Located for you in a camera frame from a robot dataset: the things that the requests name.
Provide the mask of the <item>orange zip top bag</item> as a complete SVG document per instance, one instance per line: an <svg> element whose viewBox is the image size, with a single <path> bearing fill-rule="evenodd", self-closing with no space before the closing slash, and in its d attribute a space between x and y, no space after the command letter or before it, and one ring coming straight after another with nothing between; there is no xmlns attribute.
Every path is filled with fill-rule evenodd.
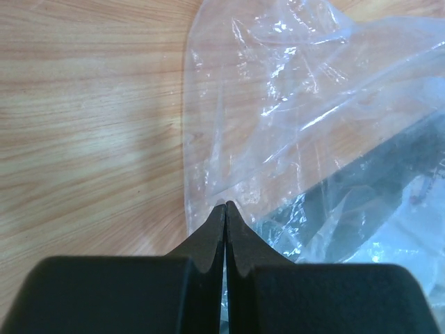
<svg viewBox="0 0 445 334"><path fill-rule="evenodd" d="M378 145L444 114L444 20L355 22L329 1L204 1L184 63L184 198L194 232L231 200L254 227ZM398 264L444 302L444 245L375 242L335 263Z"/></svg>

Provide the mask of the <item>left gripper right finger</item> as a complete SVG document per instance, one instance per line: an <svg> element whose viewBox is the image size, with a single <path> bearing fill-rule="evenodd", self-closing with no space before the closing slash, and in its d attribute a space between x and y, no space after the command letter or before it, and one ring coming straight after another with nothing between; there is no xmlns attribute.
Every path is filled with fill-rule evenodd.
<svg viewBox="0 0 445 334"><path fill-rule="evenodd" d="M420 285L393 264L295 264L226 216L231 333L437 333Z"/></svg>

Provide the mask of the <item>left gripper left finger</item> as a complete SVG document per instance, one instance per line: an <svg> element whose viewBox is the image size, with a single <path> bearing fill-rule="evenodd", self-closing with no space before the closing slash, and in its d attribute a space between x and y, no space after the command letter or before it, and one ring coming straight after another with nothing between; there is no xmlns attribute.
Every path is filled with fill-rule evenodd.
<svg viewBox="0 0 445 334"><path fill-rule="evenodd" d="M2 333L217 333L225 205L164 256L57 256L27 275Z"/></svg>

